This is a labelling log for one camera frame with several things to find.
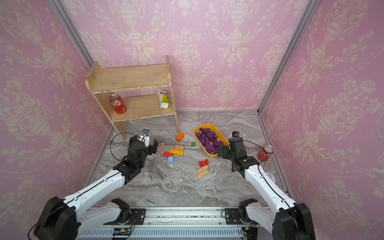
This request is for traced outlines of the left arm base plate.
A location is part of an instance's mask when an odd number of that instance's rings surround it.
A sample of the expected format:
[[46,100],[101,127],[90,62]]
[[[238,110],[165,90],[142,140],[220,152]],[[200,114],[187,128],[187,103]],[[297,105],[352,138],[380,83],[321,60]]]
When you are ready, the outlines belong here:
[[104,225],[143,225],[146,216],[146,209],[133,208],[125,211],[118,216],[118,219],[113,222],[105,223]]

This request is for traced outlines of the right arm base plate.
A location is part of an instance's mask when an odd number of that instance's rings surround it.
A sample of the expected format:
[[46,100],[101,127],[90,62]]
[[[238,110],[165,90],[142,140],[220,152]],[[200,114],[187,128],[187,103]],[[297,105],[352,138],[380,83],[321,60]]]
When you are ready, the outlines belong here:
[[225,208],[222,210],[222,217],[225,218],[227,225],[246,225],[238,208]]

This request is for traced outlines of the purple brick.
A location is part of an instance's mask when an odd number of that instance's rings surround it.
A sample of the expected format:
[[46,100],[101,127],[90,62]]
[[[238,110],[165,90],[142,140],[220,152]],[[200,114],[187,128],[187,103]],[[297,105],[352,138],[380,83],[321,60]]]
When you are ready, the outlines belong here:
[[208,134],[211,132],[209,128],[199,128],[199,130],[201,131],[201,133],[204,133],[204,134]]
[[208,139],[217,139],[216,133],[215,132],[208,132],[207,138]]

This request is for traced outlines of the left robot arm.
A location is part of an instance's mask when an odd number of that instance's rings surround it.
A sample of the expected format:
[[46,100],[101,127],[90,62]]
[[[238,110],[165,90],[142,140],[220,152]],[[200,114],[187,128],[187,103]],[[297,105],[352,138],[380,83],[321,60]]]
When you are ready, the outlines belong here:
[[155,154],[158,145],[157,140],[150,144],[148,136],[131,137],[127,155],[105,176],[63,199],[55,196],[48,200],[27,236],[34,235],[39,240],[75,240],[89,230],[112,222],[130,223],[133,230],[135,217],[125,201],[116,198],[103,207],[93,210],[91,207],[140,174],[147,156]]

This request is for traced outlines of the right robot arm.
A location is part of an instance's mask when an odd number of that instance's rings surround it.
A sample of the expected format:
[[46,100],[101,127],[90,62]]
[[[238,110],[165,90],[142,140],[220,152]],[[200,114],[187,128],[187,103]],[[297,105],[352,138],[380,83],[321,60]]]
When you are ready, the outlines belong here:
[[239,172],[250,182],[267,203],[262,206],[254,199],[239,204],[239,213],[245,223],[256,222],[267,230],[274,240],[315,240],[315,230],[310,209],[287,196],[267,176],[261,162],[248,156],[240,137],[229,139],[221,145],[218,156],[231,161],[232,172]]

